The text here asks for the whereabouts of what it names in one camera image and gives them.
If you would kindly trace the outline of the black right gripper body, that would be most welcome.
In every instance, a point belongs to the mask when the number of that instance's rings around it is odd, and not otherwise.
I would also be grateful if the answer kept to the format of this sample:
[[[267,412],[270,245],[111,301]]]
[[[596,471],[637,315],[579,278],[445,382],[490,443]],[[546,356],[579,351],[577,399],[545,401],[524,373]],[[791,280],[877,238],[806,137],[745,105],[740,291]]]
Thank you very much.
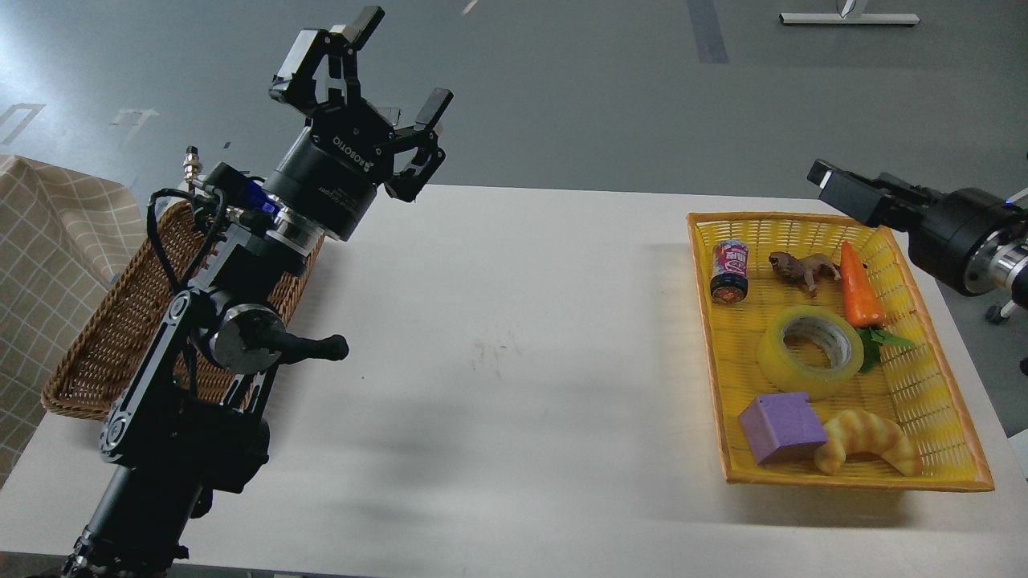
[[[893,230],[909,234],[909,257],[963,296],[1003,288],[1026,295],[1026,208],[980,188],[954,193],[892,175]]]

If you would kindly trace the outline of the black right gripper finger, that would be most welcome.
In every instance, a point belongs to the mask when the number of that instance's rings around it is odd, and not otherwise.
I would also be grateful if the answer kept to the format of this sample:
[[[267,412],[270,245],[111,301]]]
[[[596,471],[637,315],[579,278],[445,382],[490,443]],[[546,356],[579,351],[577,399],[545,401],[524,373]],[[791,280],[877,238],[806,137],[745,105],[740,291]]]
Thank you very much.
[[[824,160],[813,161],[807,174],[820,189],[820,201],[869,227],[895,227],[888,213],[893,207],[890,179],[888,173],[866,178]]]

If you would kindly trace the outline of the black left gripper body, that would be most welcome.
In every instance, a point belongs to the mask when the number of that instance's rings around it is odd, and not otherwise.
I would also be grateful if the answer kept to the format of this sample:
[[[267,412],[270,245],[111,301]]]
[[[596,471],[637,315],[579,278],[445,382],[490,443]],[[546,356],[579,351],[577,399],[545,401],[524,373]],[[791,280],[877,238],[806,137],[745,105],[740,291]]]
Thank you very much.
[[[348,241],[392,167],[376,148],[394,135],[388,118],[370,104],[306,118],[265,181],[264,193],[313,220],[326,234]]]

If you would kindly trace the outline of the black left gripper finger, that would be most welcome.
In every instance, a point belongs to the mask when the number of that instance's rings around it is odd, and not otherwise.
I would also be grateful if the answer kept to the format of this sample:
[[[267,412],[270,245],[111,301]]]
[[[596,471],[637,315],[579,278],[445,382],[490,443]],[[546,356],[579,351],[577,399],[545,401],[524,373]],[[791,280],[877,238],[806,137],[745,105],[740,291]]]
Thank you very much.
[[[451,105],[452,99],[452,91],[435,88],[423,104],[414,124],[397,129],[395,136],[379,146],[381,152],[392,160],[398,153],[408,153],[408,151],[414,153],[401,171],[383,181],[386,192],[391,198],[403,202],[415,201],[423,192],[427,181],[447,158],[447,154],[439,145],[436,127],[445,110]]]
[[[305,128],[386,128],[357,77],[357,55],[382,19],[382,7],[367,6],[356,22],[301,30],[272,77],[269,96],[304,115]]]

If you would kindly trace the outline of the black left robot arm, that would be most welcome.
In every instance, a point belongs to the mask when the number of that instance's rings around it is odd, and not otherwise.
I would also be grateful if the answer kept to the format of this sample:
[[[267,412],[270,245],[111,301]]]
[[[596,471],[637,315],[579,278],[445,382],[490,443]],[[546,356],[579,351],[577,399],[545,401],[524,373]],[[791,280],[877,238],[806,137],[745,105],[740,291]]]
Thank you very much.
[[[288,332],[269,299],[323,238],[348,241],[379,187],[412,202],[447,157],[436,127],[451,92],[432,91],[403,128],[362,95],[357,55],[383,16],[370,5],[348,25],[298,33],[269,96],[305,122],[271,176],[227,164],[201,175],[188,147],[182,185],[151,194],[146,234],[170,303],[100,431],[115,473],[61,576],[162,577],[187,559],[186,523],[267,464],[279,366],[348,355],[338,334]]]

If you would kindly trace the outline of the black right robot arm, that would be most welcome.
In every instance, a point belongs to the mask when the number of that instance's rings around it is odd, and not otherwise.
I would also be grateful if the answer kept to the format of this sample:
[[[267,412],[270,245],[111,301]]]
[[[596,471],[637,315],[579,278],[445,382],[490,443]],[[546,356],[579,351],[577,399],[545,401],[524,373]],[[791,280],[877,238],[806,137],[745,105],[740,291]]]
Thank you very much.
[[[862,226],[908,234],[915,267],[964,296],[1002,288],[1026,306],[1027,212],[979,188],[940,193],[881,173],[867,178],[815,160],[807,180],[818,195]]]

